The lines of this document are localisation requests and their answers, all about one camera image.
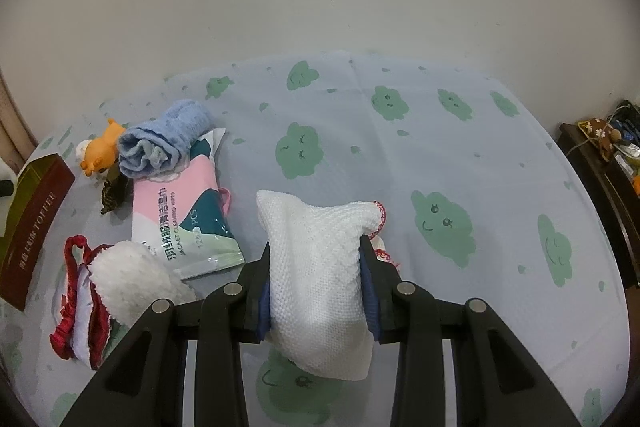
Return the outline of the red and white fabric item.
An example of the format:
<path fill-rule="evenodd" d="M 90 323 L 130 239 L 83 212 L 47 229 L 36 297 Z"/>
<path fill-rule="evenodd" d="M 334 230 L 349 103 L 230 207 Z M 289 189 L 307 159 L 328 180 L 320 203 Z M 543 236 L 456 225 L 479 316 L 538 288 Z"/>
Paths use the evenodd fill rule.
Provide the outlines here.
<path fill-rule="evenodd" d="M 103 362 L 112 332 L 112 318 L 91 280 L 90 265 L 108 245 L 91 248 L 88 239 L 73 235 L 63 249 L 64 287 L 54 298 L 55 328 L 49 335 L 53 352 L 96 371 Z"/>

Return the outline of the fluffy white plush ball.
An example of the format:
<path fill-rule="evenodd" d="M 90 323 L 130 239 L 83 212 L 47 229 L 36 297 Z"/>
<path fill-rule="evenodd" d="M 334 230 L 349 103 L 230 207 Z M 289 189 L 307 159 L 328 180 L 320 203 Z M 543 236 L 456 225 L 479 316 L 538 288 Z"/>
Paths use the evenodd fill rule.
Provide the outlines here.
<path fill-rule="evenodd" d="M 195 291 L 139 243 L 121 241 L 88 264 L 90 280 L 114 319 L 131 327 L 157 299 L 193 303 Z"/>

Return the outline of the pink wet wipes pack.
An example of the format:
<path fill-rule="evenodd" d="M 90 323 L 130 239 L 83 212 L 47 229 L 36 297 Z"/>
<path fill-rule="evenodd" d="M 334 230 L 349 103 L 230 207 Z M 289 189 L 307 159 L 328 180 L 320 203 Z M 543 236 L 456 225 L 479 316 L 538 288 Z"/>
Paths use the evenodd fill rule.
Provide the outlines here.
<path fill-rule="evenodd" d="M 244 263 L 227 222 L 231 195 L 217 180 L 225 134 L 217 128 L 201 135 L 183 170 L 134 181 L 131 239 L 184 281 Z"/>

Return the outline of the white knitted cloth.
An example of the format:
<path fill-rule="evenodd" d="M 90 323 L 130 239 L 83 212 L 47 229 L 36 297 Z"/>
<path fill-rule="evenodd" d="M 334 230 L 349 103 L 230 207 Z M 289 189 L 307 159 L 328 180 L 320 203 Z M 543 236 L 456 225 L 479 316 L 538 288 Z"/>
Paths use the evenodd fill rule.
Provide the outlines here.
<path fill-rule="evenodd" d="M 362 381 L 373 336 L 363 309 L 360 237 L 382 230 L 384 206 L 317 207 L 266 190 L 257 192 L 256 204 L 269 244 L 268 341 L 314 376 Z"/>

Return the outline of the blue towel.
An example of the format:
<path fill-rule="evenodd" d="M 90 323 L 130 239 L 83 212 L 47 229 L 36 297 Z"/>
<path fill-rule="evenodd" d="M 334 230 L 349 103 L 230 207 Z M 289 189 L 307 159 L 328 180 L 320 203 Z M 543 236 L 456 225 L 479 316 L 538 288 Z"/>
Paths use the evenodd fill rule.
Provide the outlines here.
<path fill-rule="evenodd" d="M 160 117 L 135 124 L 118 138 L 119 170 L 134 180 L 174 171 L 189 161 L 193 143 L 214 124 L 202 103 L 177 101 Z"/>

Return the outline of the orange plush toy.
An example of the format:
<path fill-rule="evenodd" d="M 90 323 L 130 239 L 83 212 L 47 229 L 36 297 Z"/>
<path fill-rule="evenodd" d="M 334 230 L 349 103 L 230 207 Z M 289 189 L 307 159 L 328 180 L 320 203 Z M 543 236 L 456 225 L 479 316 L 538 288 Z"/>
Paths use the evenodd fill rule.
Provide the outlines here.
<path fill-rule="evenodd" d="M 104 132 L 91 139 L 85 159 L 77 161 L 85 176 L 104 173 L 115 164 L 118 158 L 117 141 L 124 132 L 125 128 L 115 119 L 107 119 Z"/>

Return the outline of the red gold toffee tin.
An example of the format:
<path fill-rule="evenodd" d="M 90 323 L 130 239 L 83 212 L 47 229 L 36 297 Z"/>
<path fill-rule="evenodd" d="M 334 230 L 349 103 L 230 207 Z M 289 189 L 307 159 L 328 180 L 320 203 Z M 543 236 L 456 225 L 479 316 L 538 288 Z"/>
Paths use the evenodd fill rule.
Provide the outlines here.
<path fill-rule="evenodd" d="M 75 176 L 50 154 L 24 166 L 11 197 L 1 199 L 1 298 L 24 311 L 29 285 L 50 226 Z"/>

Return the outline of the small white pompom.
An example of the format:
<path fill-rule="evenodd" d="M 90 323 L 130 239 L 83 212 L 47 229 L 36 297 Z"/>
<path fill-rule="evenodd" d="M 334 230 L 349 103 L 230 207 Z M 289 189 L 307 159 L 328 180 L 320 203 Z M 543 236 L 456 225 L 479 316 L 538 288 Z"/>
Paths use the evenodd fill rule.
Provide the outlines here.
<path fill-rule="evenodd" d="M 78 162 L 81 162 L 85 159 L 86 150 L 90 143 L 91 143 L 91 140 L 87 139 L 77 144 L 75 148 L 75 157 Z"/>

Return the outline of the beige patterned curtain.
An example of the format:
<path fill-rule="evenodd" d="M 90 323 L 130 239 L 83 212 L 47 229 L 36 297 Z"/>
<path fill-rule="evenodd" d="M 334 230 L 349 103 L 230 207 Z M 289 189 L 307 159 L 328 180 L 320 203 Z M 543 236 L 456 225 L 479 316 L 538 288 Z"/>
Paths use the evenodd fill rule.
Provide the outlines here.
<path fill-rule="evenodd" d="M 4 79 L 0 79 L 1 158 L 15 171 L 34 153 L 38 143 L 17 109 Z"/>

